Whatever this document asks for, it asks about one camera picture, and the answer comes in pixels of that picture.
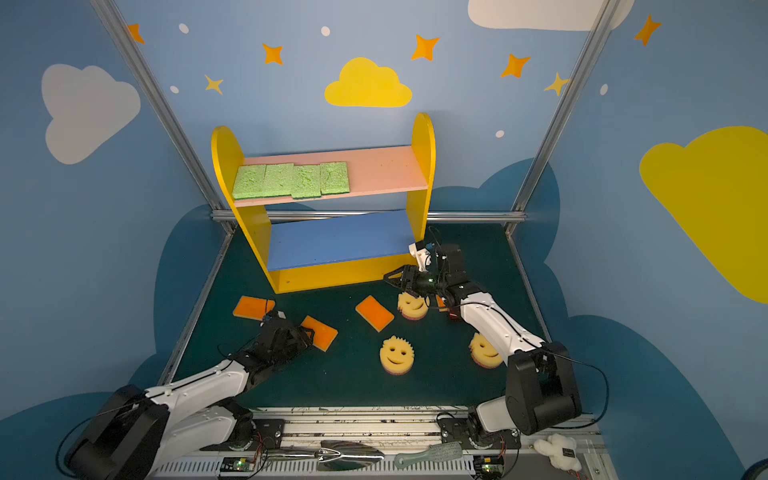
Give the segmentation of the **green sponge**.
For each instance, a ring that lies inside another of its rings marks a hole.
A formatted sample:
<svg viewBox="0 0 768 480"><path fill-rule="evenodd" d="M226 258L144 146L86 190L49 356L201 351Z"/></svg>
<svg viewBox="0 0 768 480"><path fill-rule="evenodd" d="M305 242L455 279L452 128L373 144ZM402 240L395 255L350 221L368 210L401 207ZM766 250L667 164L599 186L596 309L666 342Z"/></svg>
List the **green sponge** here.
<svg viewBox="0 0 768 480"><path fill-rule="evenodd" d="M265 168L262 194L265 198L290 196L293 188L293 163L271 164Z"/></svg>
<svg viewBox="0 0 768 480"><path fill-rule="evenodd" d="M234 200L263 198L265 165L243 165L238 168L232 189Z"/></svg>
<svg viewBox="0 0 768 480"><path fill-rule="evenodd" d="M293 199L322 196L320 165L295 165L292 174L291 197Z"/></svg>
<svg viewBox="0 0 768 480"><path fill-rule="evenodd" d="M338 195L350 192L348 166L346 162L328 162L320 165L320 188L322 195Z"/></svg>

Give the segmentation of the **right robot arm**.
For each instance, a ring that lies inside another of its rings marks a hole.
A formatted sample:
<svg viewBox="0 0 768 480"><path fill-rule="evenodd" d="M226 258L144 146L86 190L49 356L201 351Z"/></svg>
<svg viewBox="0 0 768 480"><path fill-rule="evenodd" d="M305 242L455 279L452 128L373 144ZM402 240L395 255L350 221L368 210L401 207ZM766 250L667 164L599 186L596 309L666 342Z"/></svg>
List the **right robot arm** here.
<svg viewBox="0 0 768 480"><path fill-rule="evenodd" d="M547 342L502 310L466 273L455 244L420 241L409 246L416 259L383 276L413 296L443 299L449 311L474 327L506 365L504 395L479 404L475 415L486 432L518 430L531 435L582 414L573 362L560 342Z"/></svg>

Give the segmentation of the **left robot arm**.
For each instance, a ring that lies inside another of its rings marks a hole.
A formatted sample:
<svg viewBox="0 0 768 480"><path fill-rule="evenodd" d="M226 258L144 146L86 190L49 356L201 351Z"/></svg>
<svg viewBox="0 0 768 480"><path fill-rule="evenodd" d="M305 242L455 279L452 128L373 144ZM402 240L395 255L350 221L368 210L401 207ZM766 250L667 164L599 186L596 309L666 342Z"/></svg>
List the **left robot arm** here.
<svg viewBox="0 0 768 480"><path fill-rule="evenodd" d="M76 479L145 479L204 447L249 447L253 414L237 396L311 348L315 337L271 312L255 339L211 368L148 389L118 389L60 457L62 470Z"/></svg>

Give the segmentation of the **yellow shelf with pink and blue boards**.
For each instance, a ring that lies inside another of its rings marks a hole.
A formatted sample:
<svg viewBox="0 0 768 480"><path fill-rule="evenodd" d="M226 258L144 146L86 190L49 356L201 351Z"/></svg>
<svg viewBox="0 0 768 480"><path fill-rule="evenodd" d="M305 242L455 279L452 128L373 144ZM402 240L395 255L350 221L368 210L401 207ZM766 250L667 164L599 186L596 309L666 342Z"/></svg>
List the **yellow shelf with pink and blue boards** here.
<svg viewBox="0 0 768 480"><path fill-rule="evenodd" d="M435 131L427 114L415 117L407 146L248 158L235 134L219 126L211 136L211 154L220 190L274 292L378 281L392 270L415 264L409 247L425 237L437 163ZM328 162L348 166L350 190L345 198L403 193L404 207L334 218L311 211L299 221L274 224L267 206L290 203L291 196L233 196L237 171L244 165Z"/></svg>

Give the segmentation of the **smiley sponge upper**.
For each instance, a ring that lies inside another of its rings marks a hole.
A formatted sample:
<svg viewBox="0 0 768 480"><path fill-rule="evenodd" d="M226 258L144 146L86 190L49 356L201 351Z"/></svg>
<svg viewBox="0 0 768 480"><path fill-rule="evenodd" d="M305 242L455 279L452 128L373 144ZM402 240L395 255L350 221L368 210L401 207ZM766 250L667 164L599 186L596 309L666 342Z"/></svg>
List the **smiley sponge upper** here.
<svg viewBox="0 0 768 480"><path fill-rule="evenodd" d="M401 292L398 295L398 310L401 315L411 321L423 319L430 307L428 298L422 296L413 296L407 292Z"/></svg>

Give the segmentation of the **smiley sponge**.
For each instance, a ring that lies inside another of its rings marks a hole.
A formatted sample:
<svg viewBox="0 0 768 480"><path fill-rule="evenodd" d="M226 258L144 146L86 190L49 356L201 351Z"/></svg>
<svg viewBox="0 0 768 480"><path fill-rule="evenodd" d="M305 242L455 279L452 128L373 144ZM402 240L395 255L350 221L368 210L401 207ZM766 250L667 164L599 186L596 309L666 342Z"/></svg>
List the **smiley sponge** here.
<svg viewBox="0 0 768 480"><path fill-rule="evenodd" d="M430 307L428 298L422 296L413 296L407 292L401 292L398 295L398 310L401 315L411 321L423 319Z"/></svg>
<svg viewBox="0 0 768 480"><path fill-rule="evenodd" d="M414 349L405 339L392 336L383 341L379 359L384 370L390 375L404 375L413 367Z"/></svg>
<svg viewBox="0 0 768 480"><path fill-rule="evenodd" d="M479 333L474 334L469 344L469 350L472 360L482 368L494 369L503 363L501 355Z"/></svg>

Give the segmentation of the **smiley sponge lower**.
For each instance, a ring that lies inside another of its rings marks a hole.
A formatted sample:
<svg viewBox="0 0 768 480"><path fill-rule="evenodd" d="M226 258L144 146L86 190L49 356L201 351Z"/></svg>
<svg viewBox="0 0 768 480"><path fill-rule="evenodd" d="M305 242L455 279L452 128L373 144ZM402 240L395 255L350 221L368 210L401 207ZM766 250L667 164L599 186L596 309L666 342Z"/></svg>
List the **smiley sponge lower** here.
<svg viewBox="0 0 768 480"><path fill-rule="evenodd" d="M384 370L390 375L404 375L413 367L414 349L405 339L392 336L383 341L379 359Z"/></svg>

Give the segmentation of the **smiley sponge right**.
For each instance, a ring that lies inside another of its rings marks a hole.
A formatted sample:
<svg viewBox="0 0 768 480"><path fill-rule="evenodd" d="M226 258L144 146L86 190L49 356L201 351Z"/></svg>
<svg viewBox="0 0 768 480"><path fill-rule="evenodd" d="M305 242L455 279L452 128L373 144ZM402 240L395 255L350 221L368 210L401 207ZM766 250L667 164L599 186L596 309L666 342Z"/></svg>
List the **smiley sponge right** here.
<svg viewBox="0 0 768 480"><path fill-rule="evenodd" d="M482 368L494 369L503 363L501 355L479 333L474 334L469 344L469 350L472 360Z"/></svg>

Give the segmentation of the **silver metal trowel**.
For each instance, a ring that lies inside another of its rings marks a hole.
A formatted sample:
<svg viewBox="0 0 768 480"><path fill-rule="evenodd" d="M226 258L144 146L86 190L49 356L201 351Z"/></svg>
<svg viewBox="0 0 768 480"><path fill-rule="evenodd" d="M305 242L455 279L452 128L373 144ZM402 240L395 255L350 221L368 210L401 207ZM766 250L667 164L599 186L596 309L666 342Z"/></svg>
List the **silver metal trowel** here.
<svg viewBox="0 0 768 480"><path fill-rule="evenodd" d="M315 448L274 449L267 454L269 460L313 460L318 471L351 471L370 467L382 461L385 455L378 449L351 441L323 440Z"/></svg>

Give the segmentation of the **green circuit board left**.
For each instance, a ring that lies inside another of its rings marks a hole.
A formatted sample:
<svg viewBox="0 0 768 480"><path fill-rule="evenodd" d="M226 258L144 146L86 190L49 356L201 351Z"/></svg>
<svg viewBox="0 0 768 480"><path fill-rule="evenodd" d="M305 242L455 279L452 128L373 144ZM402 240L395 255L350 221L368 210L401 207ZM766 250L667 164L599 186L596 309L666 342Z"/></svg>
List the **green circuit board left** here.
<svg viewBox="0 0 768 480"><path fill-rule="evenodd" d="M251 457L224 457L219 466L219 476L247 476L256 470L255 460Z"/></svg>

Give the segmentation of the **pale green brush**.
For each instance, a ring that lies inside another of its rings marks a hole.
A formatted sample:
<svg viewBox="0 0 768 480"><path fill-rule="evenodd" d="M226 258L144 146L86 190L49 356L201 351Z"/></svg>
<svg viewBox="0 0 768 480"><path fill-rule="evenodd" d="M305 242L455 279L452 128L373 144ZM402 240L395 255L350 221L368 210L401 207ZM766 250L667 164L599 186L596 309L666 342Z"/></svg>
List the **pale green brush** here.
<svg viewBox="0 0 768 480"><path fill-rule="evenodd" d="M429 446L426 450L416 453L398 453L394 460L396 469L404 470L413 465L433 462L442 463L460 460L463 457L462 445L458 441Z"/></svg>

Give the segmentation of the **circuit board right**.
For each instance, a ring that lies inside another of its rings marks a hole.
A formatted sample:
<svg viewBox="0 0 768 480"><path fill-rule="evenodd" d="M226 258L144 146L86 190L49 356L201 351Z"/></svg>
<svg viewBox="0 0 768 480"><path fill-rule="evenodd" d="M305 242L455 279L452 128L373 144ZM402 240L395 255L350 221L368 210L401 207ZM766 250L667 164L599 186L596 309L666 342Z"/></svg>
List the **circuit board right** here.
<svg viewBox="0 0 768 480"><path fill-rule="evenodd" d="M505 474L505 461L498 456L474 456L474 480L500 480Z"/></svg>

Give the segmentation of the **white plush toy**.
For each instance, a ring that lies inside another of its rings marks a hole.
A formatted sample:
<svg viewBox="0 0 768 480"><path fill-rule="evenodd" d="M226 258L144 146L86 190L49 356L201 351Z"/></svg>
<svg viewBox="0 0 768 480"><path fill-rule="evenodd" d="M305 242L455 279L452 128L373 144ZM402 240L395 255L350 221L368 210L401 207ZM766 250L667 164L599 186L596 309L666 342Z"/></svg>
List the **white plush toy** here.
<svg viewBox="0 0 768 480"><path fill-rule="evenodd" d="M582 464L577 458L577 441L561 434L551 434L533 443L534 450L546 456L550 464L562 471L580 472Z"/></svg>

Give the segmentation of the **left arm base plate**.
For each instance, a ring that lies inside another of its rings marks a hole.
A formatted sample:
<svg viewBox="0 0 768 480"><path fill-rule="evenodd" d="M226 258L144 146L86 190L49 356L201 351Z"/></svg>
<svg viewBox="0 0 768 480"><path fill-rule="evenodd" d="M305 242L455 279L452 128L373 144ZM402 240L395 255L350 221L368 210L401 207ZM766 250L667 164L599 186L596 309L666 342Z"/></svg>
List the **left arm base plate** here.
<svg viewBox="0 0 768 480"><path fill-rule="evenodd" d="M248 428L237 427L226 442L202 447L201 451L255 452L259 447L277 449L281 446L285 425L283 419L253 419Z"/></svg>

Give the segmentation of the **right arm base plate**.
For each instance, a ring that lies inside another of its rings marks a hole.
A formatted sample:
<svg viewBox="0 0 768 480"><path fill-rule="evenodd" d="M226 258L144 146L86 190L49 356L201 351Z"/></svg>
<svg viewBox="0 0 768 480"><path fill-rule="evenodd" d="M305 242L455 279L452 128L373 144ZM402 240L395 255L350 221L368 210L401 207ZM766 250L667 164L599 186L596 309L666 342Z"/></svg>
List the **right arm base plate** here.
<svg viewBox="0 0 768 480"><path fill-rule="evenodd" d="M464 450L516 450L521 437L516 430L486 431L473 416L439 416L436 423L443 443L459 442Z"/></svg>

